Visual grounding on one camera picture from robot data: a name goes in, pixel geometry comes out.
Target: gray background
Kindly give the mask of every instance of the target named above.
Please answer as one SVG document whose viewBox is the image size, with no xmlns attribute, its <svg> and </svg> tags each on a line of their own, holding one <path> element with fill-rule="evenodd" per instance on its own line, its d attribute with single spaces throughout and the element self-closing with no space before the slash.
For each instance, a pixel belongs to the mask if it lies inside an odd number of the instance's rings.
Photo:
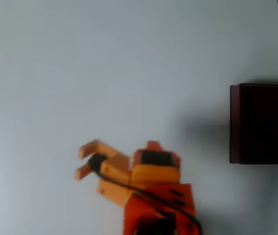
<svg viewBox="0 0 278 235">
<path fill-rule="evenodd" d="M 79 146 L 183 159 L 206 235 L 278 234 L 278 166 L 228 164 L 229 85 L 278 79 L 276 0 L 0 0 L 0 235 L 122 234 Z"/>
</svg>

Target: dark red box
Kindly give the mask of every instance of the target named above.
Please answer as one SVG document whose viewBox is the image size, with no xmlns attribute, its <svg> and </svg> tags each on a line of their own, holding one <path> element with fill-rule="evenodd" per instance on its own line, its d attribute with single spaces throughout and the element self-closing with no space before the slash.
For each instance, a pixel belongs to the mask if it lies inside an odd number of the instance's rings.
<svg viewBox="0 0 278 235">
<path fill-rule="evenodd" d="M 230 163 L 278 164 L 278 85 L 231 86 Z"/>
</svg>

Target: dark object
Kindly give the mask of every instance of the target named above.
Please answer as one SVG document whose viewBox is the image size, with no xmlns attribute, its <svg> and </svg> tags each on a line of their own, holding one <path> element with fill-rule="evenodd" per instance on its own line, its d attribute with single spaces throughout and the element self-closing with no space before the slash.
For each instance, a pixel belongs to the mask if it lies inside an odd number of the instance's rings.
<svg viewBox="0 0 278 235">
<path fill-rule="evenodd" d="M 185 202 L 182 202 L 181 200 L 178 200 L 177 198 L 174 198 L 172 200 L 173 203 L 176 203 L 177 205 L 181 206 L 181 207 L 184 207 L 186 205 Z"/>
<path fill-rule="evenodd" d="M 231 86 L 230 163 L 278 164 L 278 85 Z"/>
<path fill-rule="evenodd" d="M 174 190 L 174 189 L 171 189 L 170 192 L 175 194 L 176 196 L 179 196 L 179 197 L 183 197 L 184 196 L 181 192 L 179 192 L 177 190 Z"/>
<path fill-rule="evenodd" d="M 174 235 L 175 217 L 157 219 L 153 222 L 141 225 L 137 230 L 137 235 Z"/>
<path fill-rule="evenodd" d="M 107 158 L 108 157 L 106 155 L 101 155 L 99 153 L 92 155 L 92 157 L 88 160 L 90 168 L 95 172 L 100 172 L 101 164 L 103 161 L 107 160 Z"/>
<path fill-rule="evenodd" d="M 141 164 L 173 166 L 174 160 L 170 153 L 157 151 L 143 151 L 140 158 Z"/>
</svg>

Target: black component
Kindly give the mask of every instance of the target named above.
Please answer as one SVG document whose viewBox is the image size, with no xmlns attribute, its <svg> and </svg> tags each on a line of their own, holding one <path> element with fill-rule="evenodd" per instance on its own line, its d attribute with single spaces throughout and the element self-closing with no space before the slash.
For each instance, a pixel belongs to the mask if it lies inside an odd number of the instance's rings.
<svg viewBox="0 0 278 235">
<path fill-rule="evenodd" d="M 278 164 L 278 85 L 231 86 L 230 163 Z"/>
<path fill-rule="evenodd" d="M 182 202 L 181 200 L 176 198 L 172 199 L 172 202 L 176 203 L 177 205 L 180 205 L 181 207 L 184 207 L 186 205 L 185 202 Z"/>
<path fill-rule="evenodd" d="M 176 196 L 179 196 L 179 197 L 183 197 L 184 194 L 182 194 L 181 192 L 175 190 L 175 189 L 171 189 L 170 190 L 171 193 L 175 194 Z"/>
<path fill-rule="evenodd" d="M 99 173 L 98 171 L 95 171 L 95 173 L 102 179 L 102 180 L 106 180 L 112 184 L 115 184 L 115 185 L 118 185 L 118 186 L 121 186 L 123 188 L 128 188 L 130 190 L 133 190 L 135 191 L 135 193 L 138 193 L 138 194 L 143 194 L 145 196 L 148 196 L 154 200 L 157 200 L 159 201 L 160 203 L 164 204 L 164 205 L 167 205 L 169 206 L 170 208 L 174 209 L 175 211 L 179 212 L 180 214 L 184 215 L 185 217 L 187 217 L 188 219 L 190 219 L 190 221 L 195 225 L 195 227 L 197 228 L 198 230 L 198 235 L 202 235 L 202 226 L 201 226 L 201 223 L 191 214 L 189 214 L 188 212 L 186 212 L 184 209 L 181 209 L 180 207 L 176 206 L 175 204 L 167 201 L 166 199 L 160 197 L 160 196 L 157 196 L 156 194 L 154 193 L 151 193 L 149 191 L 146 191 L 144 189 L 140 189 L 140 188 L 137 188 L 137 187 L 134 187 L 134 186 L 131 186 L 131 185 L 126 185 L 126 184 L 123 184 L 123 183 L 120 183 L 114 179 L 111 179 L 105 175 L 102 175 L 101 173 Z"/>
<path fill-rule="evenodd" d="M 173 158 L 170 153 L 157 151 L 143 151 L 140 159 L 141 164 L 173 166 Z"/>
<path fill-rule="evenodd" d="M 166 219 L 156 219 L 153 222 L 140 225 L 137 235 L 174 235 L 175 234 L 175 214 L 172 213 Z"/>
<path fill-rule="evenodd" d="M 92 157 L 88 161 L 88 163 L 90 164 L 90 168 L 94 172 L 100 173 L 101 164 L 102 164 L 103 161 L 107 160 L 107 158 L 108 157 L 106 155 L 102 155 L 102 154 L 99 154 L 99 153 L 96 153 L 96 154 L 92 155 Z"/>
</svg>

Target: black wire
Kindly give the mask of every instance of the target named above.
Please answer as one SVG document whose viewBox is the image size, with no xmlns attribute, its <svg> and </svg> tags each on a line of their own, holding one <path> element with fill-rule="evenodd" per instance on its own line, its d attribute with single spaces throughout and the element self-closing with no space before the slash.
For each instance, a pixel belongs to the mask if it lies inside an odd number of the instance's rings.
<svg viewBox="0 0 278 235">
<path fill-rule="evenodd" d="M 121 186 L 123 188 L 128 188 L 130 190 L 133 190 L 135 192 L 139 192 L 141 194 L 144 194 L 150 198 L 153 198 L 161 203 L 163 203 L 164 205 L 167 205 L 169 206 L 170 208 L 178 211 L 179 213 L 181 213 L 182 215 L 184 215 L 185 217 L 187 217 L 188 219 L 190 219 L 194 225 L 197 227 L 197 230 L 199 231 L 199 235 L 202 235 L 202 226 L 201 226 L 201 223 L 191 214 L 187 213 L 185 210 L 181 209 L 180 207 L 178 206 L 175 206 L 174 204 L 168 202 L 167 200 L 165 200 L 164 198 L 160 197 L 160 196 L 157 196 L 156 194 L 154 193 L 151 193 L 149 191 L 146 191 L 144 189 L 140 189 L 140 188 L 137 188 L 137 187 L 133 187 L 133 186 L 130 186 L 130 185 L 126 185 L 126 184 L 123 184 L 123 183 L 120 183 L 118 181 L 115 181 L 105 175 L 102 175 L 101 173 L 99 173 L 98 171 L 95 171 L 95 173 L 103 180 L 105 181 L 108 181 L 112 184 L 115 184 L 115 185 L 118 185 L 118 186 Z"/>
</svg>

